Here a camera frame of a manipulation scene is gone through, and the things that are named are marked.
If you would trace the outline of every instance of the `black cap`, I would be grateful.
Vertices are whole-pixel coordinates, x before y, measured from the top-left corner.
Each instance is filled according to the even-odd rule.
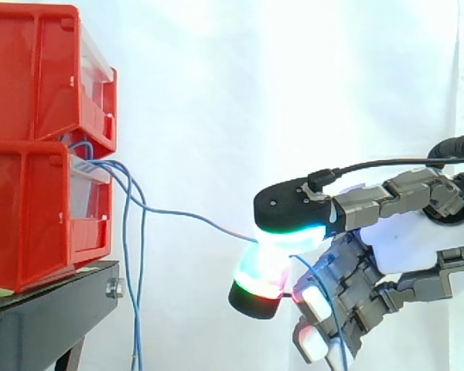
[[[229,293],[229,303],[243,315],[256,319],[272,319],[277,312],[280,298],[268,299],[254,295],[237,284],[232,284]]]

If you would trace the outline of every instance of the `red plastic drawer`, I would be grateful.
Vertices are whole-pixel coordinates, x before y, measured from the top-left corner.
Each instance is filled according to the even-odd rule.
[[[0,3],[0,141],[86,135],[113,153],[116,81],[76,8]]]
[[[59,279],[111,251],[111,179],[58,142],[0,142],[0,288]]]

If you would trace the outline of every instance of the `cylindrical object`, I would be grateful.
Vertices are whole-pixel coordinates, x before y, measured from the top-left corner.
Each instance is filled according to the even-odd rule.
[[[290,271],[286,252],[254,244],[245,251],[229,293],[230,304],[257,319],[275,316]]]

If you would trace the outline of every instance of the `blue wire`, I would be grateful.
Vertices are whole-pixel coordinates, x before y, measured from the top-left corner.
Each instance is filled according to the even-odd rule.
[[[95,164],[95,165],[107,165],[107,163],[104,163],[103,161],[99,161],[99,160],[91,161],[91,163]],[[125,186],[125,184],[122,181],[120,181],[120,179],[117,180],[115,178],[115,180],[117,181],[119,186],[122,187],[124,192],[127,193],[128,189]],[[135,186],[136,186],[136,184],[138,184],[134,179],[132,179],[132,182],[134,183]],[[235,238],[238,238],[240,240],[247,241],[247,242],[258,243],[258,241],[255,240],[254,238],[247,237],[247,236],[244,236],[244,235],[239,234],[239,233],[235,233],[235,232],[233,232],[231,230],[227,230],[227,229],[223,228],[222,226],[219,226],[218,224],[216,224],[214,221],[209,220],[208,218],[206,218],[204,216],[201,216],[201,215],[198,215],[198,214],[195,214],[195,213],[188,213],[186,211],[155,209],[155,208],[152,208],[150,206],[144,205],[138,199],[136,199],[133,195],[131,195],[131,199],[136,205],[138,205],[139,207],[149,211],[150,213],[163,214],[163,215],[186,216],[186,217],[189,217],[189,218],[192,218],[192,219],[201,220],[202,222],[204,222],[206,224],[209,224],[213,228],[219,230],[220,232],[228,234],[229,236],[232,236],[232,237],[235,237]]]
[[[134,288],[132,286],[132,278],[131,278],[131,272],[130,272],[130,267],[129,267],[129,252],[128,252],[129,249],[128,249],[128,241],[127,241],[127,221],[128,221],[128,214],[129,214],[129,205],[131,203],[132,177],[130,176],[130,173],[127,170],[127,168],[121,163],[118,163],[116,165],[112,165],[108,161],[92,161],[92,163],[96,165],[114,166],[116,168],[119,167],[121,171],[123,171],[124,173],[128,175],[127,177],[128,185],[127,185],[127,188],[125,188],[126,198],[125,198],[125,206],[124,206],[124,215],[122,217],[122,247],[124,251],[125,276],[127,279],[129,296],[131,298],[132,307],[134,309],[134,322],[135,322],[134,337],[135,337],[135,347],[137,349],[138,369],[139,371],[143,371],[144,367],[142,363],[141,322],[139,319],[138,301],[134,295]],[[111,175],[114,177],[114,179],[118,180],[119,184],[122,183],[122,181],[113,172],[111,172]]]
[[[339,319],[335,312],[335,305],[333,304],[332,297],[329,295],[329,292],[326,289],[326,286],[323,283],[323,280],[318,275],[318,272],[315,271],[315,268],[312,267],[310,263],[308,263],[304,258],[300,257],[299,255],[291,255],[290,257],[294,257],[297,260],[299,260],[301,263],[303,263],[309,269],[309,272],[311,272],[312,276],[318,281],[318,285],[322,289],[323,295],[325,295],[325,299],[328,301],[328,304],[330,305],[330,308],[332,309],[333,321],[335,322],[335,326],[336,326],[338,336],[340,339],[340,351],[342,352],[343,369],[344,371],[349,371],[349,367],[347,365],[347,354],[346,354],[346,345],[345,345],[346,343],[344,342],[344,339],[343,339],[342,328],[340,327]]]
[[[111,166],[112,168],[117,169],[118,171],[124,173],[126,176],[127,173],[125,172],[124,168],[122,167],[123,165],[115,160],[107,160],[109,162],[106,165],[102,165],[103,169],[106,170],[110,175],[114,178],[117,176],[109,169],[106,168],[105,166]],[[142,188],[139,186],[139,184],[132,179],[132,185],[135,186],[139,193],[139,197],[141,198],[141,201],[143,205],[146,205],[146,197],[145,193],[143,192]],[[142,283],[144,281],[144,275],[145,275],[145,229],[146,229],[146,209],[142,209],[142,216],[141,216],[141,249],[140,249],[140,257],[139,257],[139,278],[138,278],[138,293],[137,293],[137,298],[136,302],[138,303],[138,308],[139,311],[141,311],[141,296],[142,296]],[[136,336],[136,326],[137,323],[134,320],[134,339],[133,339],[133,345],[132,345],[132,362],[131,362],[131,370],[134,371],[135,369],[135,361],[136,358],[138,357],[138,349],[137,349],[137,336]]]
[[[77,147],[83,146],[86,148],[87,152],[87,160],[92,160],[94,155],[94,148],[91,142],[88,140],[77,141],[76,143],[71,144],[68,148],[69,149],[76,149]]]

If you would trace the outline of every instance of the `white backdrop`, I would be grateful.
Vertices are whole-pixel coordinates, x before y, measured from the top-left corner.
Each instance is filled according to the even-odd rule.
[[[455,0],[74,3],[119,72],[115,157],[153,206],[251,234],[252,199],[265,186],[326,166],[425,155],[454,133]],[[347,176],[332,190],[395,171]],[[116,220],[123,202],[117,192]],[[133,208],[134,268],[138,217]],[[228,305],[244,243],[192,220],[148,224],[146,369],[327,369],[304,365],[291,345],[290,303],[269,322]],[[121,259],[119,240],[116,224],[111,258]],[[448,370],[448,316],[445,303],[408,305],[365,338],[354,370]],[[124,298],[87,337],[80,370],[128,369],[131,325]]]

